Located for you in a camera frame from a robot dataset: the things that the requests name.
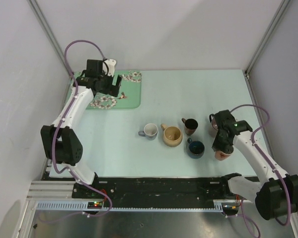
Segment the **pink floral mug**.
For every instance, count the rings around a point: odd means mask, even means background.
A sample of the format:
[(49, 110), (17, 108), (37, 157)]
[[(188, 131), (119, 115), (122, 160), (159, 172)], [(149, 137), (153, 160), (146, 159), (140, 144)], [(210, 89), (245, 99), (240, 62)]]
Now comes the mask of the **pink floral mug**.
[(227, 159), (228, 157), (230, 157), (232, 155), (233, 152), (223, 152), (223, 151), (220, 151), (220, 150), (216, 150), (215, 151), (215, 158), (219, 161), (223, 161), (225, 159)]

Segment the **dark brown mug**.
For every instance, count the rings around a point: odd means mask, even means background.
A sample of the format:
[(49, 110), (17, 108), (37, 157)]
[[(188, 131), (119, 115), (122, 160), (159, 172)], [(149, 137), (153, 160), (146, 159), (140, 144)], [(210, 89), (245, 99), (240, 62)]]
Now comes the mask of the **dark brown mug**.
[(195, 119), (181, 119), (184, 123), (184, 131), (187, 135), (192, 135), (198, 128), (198, 122)]

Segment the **blue ribbed mug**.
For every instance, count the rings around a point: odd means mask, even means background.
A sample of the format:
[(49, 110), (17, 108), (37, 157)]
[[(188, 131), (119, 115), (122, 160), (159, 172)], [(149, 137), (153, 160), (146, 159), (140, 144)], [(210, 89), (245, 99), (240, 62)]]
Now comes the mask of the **blue ribbed mug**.
[(191, 137), (187, 139), (187, 154), (190, 158), (199, 159), (205, 152), (205, 146), (201, 141), (193, 140)]

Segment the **grey white mug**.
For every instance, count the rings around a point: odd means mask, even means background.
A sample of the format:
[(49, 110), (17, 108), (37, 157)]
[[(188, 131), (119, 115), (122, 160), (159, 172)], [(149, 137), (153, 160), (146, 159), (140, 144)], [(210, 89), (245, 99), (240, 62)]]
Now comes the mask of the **grey white mug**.
[(148, 123), (142, 131), (138, 132), (139, 136), (145, 137), (148, 140), (154, 140), (158, 134), (158, 127), (153, 123)]

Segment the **beige round mug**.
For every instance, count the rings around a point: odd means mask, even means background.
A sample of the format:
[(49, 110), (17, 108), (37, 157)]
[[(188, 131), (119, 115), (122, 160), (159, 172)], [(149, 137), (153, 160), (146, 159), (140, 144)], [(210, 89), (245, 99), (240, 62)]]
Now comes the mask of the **beige round mug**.
[(176, 147), (181, 144), (183, 139), (183, 134), (178, 127), (167, 126), (164, 123), (162, 123), (160, 127), (163, 131), (162, 139), (165, 145), (169, 147)]

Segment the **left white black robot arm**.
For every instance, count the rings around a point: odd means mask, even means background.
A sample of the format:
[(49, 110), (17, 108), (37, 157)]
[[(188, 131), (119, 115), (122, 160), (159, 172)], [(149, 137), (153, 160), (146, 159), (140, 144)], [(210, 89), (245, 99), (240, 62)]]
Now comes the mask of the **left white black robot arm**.
[(95, 172), (83, 160), (83, 146), (75, 128), (96, 94), (118, 96), (122, 77), (114, 77), (116, 64), (114, 59), (87, 60), (86, 70), (74, 79), (60, 115), (40, 131), (46, 157), (52, 160), (55, 172), (69, 171), (78, 183), (84, 184), (83, 192), (90, 198), (100, 193), (100, 185), (94, 182)]

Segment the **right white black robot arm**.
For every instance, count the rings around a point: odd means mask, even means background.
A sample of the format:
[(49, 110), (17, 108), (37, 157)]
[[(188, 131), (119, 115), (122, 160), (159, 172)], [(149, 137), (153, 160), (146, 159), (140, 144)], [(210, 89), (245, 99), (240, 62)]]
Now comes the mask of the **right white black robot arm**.
[(253, 182), (242, 175), (230, 174), (219, 187), (221, 196), (230, 199), (241, 195), (255, 204), (265, 220), (298, 212), (298, 175), (290, 175), (264, 151), (249, 123), (237, 121), (229, 110), (211, 114), (209, 120), (216, 131), (212, 144), (216, 157), (229, 156), (237, 149), (259, 179)]

